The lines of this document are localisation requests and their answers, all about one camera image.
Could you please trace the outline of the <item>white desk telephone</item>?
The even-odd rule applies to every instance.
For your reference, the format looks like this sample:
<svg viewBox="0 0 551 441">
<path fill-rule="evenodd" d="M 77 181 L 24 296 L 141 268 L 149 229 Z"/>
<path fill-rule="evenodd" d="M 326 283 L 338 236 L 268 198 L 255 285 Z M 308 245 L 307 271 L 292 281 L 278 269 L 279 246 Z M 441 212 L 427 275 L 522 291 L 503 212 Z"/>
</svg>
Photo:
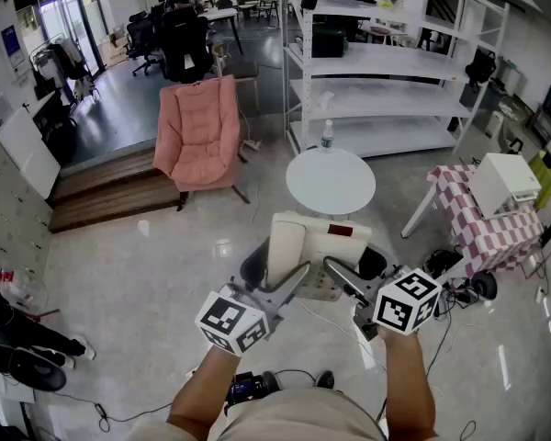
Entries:
<svg viewBox="0 0 551 441">
<path fill-rule="evenodd" d="M 265 284 L 269 289 L 275 288 L 293 268 L 309 261 L 310 270 L 296 296 L 335 302 L 342 290 L 326 275 L 324 258 L 331 256 L 356 269 L 372 233 L 371 228 L 350 220 L 279 212 L 272 218 Z"/>
</svg>

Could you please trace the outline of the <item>red metal stand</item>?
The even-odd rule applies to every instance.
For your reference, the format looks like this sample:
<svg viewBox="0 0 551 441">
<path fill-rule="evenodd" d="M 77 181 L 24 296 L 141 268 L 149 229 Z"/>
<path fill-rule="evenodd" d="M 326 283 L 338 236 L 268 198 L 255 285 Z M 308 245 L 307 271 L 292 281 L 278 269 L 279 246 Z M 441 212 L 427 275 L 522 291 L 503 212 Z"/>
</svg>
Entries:
<svg viewBox="0 0 551 441">
<path fill-rule="evenodd" d="M 42 313 L 36 313 L 36 314 L 32 314 L 32 313 L 29 313 L 29 312 L 26 312 L 26 311 L 22 311 L 22 313 L 27 317 L 29 318 L 30 320 L 32 320 L 33 322 L 41 322 L 41 320 L 43 318 L 46 318 L 48 316 L 51 316 L 51 315 L 54 315 L 56 313 L 60 313 L 61 310 L 60 309 L 54 309 L 54 310 L 51 310 L 51 311 L 44 311 Z"/>
</svg>

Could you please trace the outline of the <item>white board panel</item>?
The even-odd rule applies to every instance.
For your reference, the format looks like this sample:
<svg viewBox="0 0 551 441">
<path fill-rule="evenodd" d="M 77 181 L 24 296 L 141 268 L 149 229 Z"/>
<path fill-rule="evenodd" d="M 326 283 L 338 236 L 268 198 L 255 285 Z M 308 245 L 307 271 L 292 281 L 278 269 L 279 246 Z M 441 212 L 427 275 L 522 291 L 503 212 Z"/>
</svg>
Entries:
<svg viewBox="0 0 551 441">
<path fill-rule="evenodd" d="M 61 166 L 24 107 L 14 112 L 0 127 L 0 143 L 27 182 L 43 199 L 47 199 Z"/>
</svg>

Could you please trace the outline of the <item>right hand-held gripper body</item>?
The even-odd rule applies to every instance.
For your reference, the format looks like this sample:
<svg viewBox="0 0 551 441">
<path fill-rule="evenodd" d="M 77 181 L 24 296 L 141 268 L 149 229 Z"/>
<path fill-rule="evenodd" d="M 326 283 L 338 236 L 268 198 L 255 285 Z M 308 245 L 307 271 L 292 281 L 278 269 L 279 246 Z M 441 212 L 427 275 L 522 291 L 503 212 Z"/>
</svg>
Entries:
<svg viewBox="0 0 551 441">
<path fill-rule="evenodd" d="M 365 295 L 366 305 L 355 306 L 354 322 L 367 341 L 380 328 L 398 334 L 416 332 L 433 317 L 442 286 L 421 269 L 398 271 Z"/>
</svg>

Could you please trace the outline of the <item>white metal shelf rack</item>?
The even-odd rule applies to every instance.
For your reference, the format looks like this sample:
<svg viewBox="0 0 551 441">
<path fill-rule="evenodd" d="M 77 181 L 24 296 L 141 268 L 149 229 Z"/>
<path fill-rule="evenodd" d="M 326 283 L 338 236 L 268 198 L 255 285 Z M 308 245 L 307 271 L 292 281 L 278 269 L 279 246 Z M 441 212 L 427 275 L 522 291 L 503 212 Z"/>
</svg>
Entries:
<svg viewBox="0 0 551 441">
<path fill-rule="evenodd" d="M 280 0 L 285 135 L 294 153 L 320 145 L 333 121 L 335 146 L 360 157 L 461 147 L 477 114 L 462 100 L 476 50 L 500 55 L 510 9 L 457 0 L 453 21 L 423 10 L 352 0 Z M 349 42 L 341 58 L 313 58 L 317 20 L 349 17 L 366 28 L 402 24 L 449 40 L 445 53 L 402 42 Z"/>
</svg>

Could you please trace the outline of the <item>black box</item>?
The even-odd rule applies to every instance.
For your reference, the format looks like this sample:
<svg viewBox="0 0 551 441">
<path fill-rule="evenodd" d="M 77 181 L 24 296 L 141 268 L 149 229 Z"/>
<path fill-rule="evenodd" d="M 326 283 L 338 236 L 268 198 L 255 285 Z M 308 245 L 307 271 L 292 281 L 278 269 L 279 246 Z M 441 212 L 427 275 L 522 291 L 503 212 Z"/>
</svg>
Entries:
<svg viewBox="0 0 551 441">
<path fill-rule="evenodd" d="M 312 57 L 341 58 L 347 49 L 346 32 L 343 28 L 314 24 L 312 26 Z"/>
</svg>

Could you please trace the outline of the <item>white box appliance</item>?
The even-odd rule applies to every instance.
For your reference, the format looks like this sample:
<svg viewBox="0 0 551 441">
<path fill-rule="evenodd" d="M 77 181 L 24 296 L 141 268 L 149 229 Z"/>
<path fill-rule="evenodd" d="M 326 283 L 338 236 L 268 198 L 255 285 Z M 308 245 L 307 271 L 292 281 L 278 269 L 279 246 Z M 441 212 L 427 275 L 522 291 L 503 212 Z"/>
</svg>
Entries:
<svg viewBox="0 0 551 441">
<path fill-rule="evenodd" d="M 520 154 L 503 153 L 487 153 L 467 186 L 485 220 L 531 208 L 542 188 Z"/>
</svg>

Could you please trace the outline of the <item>person's left forearm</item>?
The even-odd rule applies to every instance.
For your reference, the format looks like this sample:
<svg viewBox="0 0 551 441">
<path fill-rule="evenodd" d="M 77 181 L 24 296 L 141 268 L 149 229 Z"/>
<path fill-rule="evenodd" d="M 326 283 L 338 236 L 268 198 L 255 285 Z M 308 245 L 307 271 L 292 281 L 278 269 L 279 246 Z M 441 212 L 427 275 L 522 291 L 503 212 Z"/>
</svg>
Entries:
<svg viewBox="0 0 551 441">
<path fill-rule="evenodd" d="M 186 431 L 196 441 L 207 441 L 210 428 L 223 410 L 240 360 L 216 346 L 209 349 L 174 397 L 167 423 Z"/>
</svg>

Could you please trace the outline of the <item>black office chair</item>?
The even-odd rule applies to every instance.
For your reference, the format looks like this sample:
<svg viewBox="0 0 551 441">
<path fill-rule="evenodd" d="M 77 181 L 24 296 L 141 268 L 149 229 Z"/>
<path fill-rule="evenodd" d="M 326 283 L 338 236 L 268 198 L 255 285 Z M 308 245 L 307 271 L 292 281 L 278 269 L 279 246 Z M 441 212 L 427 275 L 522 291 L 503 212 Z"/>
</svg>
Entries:
<svg viewBox="0 0 551 441">
<path fill-rule="evenodd" d="M 129 17 L 127 25 L 129 43 L 127 46 L 127 55 L 130 59 L 136 60 L 142 57 L 144 63 L 132 71 L 135 76 L 139 70 L 143 70 L 145 76 L 148 75 L 149 68 L 152 65 L 160 64 L 161 60 L 151 58 L 152 52 L 156 50 L 153 23 L 146 11 Z"/>
<path fill-rule="evenodd" d="M 0 344 L 0 373 L 35 390 L 62 389 L 67 378 L 62 367 L 31 350 Z"/>
<path fill-rule="evenodd" d="M 190 13 L 190 8 L 176 9 L 163 15 L 161 29 L 165 78 L 180 84 L 202 80 L 213 65 L 207 45 L 208 19 Z"/>
</svg>

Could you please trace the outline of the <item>black waist device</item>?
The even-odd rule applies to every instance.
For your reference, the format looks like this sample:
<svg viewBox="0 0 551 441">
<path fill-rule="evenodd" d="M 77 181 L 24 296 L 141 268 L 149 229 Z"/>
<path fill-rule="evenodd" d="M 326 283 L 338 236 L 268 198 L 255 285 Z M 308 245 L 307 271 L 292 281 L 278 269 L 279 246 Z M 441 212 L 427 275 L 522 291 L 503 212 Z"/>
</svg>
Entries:
<svg viewBox="0 0 551 441">
<path fill-rule="evenodd" d="M 233 406 L 264 397 L 264 380 L 261 375 L 244 372 L 233 377 L 225 402 Z"/>
</svg>

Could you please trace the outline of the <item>clothes rack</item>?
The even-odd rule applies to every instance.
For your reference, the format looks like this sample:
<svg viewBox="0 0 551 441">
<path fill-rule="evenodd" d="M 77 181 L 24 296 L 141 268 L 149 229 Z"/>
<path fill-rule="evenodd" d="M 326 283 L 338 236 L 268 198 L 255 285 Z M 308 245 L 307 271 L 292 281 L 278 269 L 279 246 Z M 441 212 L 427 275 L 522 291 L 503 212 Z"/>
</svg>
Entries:
<svg viewBox="0 0 551 441">
<path fill-rule="evenodd" d="M 86 98 L 96 101 L 99 92 L 77 43 L 56 34 L 29 55 L 37 96 L 58 91 L 72 106 Z"/>
</svg>

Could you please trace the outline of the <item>person's beige shirt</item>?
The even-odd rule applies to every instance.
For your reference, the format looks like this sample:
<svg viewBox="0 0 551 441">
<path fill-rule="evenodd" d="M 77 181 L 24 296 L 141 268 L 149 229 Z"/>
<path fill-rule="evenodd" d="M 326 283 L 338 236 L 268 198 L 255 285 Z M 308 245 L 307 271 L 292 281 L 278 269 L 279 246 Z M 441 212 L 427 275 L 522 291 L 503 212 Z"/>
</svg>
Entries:
<svg viewBox="0 0 551 441">
<path fill-rule="evenodd" d="M 375 420 L 336 390 L 281 390 L 247 402 L 216 441 L 387 441 Z"/>
</svg>

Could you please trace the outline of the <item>black bag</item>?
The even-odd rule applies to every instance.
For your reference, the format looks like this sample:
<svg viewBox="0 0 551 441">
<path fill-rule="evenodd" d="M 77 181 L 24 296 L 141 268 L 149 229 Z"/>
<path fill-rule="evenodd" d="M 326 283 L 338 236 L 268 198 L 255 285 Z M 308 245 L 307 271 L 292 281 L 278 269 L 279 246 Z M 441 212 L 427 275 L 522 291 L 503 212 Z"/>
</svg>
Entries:
<svg viewBox="0 0 551 441">
<path fill-rule="evenodd" d="M 471 85 L 486 83 L 496 70 L 496 54 L 493 51 L 476 50 L 473 60 L 465 68 Z"/>
</svg>

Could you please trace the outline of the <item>brown wooden step platform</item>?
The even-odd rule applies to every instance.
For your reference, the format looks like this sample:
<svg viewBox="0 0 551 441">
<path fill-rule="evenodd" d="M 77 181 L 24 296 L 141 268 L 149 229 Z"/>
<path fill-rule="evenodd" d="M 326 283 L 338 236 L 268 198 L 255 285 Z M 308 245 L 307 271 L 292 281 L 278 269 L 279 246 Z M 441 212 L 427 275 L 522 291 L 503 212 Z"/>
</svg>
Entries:
<svg viewBox="0 0 551 441">
<path fill-rule="evenodd" d="M 130 153 L 57 181 L 49 230 L 66 232 L 144 212 L 179 207 L 183 196 L 153 166 L 154 149 Z"/>
</svg>

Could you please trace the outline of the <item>person's right forearm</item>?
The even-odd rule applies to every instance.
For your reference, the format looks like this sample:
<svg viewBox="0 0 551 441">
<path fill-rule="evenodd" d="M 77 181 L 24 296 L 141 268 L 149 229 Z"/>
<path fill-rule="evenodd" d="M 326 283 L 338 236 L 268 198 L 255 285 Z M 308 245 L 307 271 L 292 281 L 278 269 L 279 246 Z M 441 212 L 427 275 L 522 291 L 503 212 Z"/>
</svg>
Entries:
<svg viewBox="0 0 551 441">
<path fill-rule="evenodd" d="M 385 327 L 378 334 L 386 348 L 388 440 L 434 439 L 435 403 L 417 334 L 402 335 Z"/>
</svg>

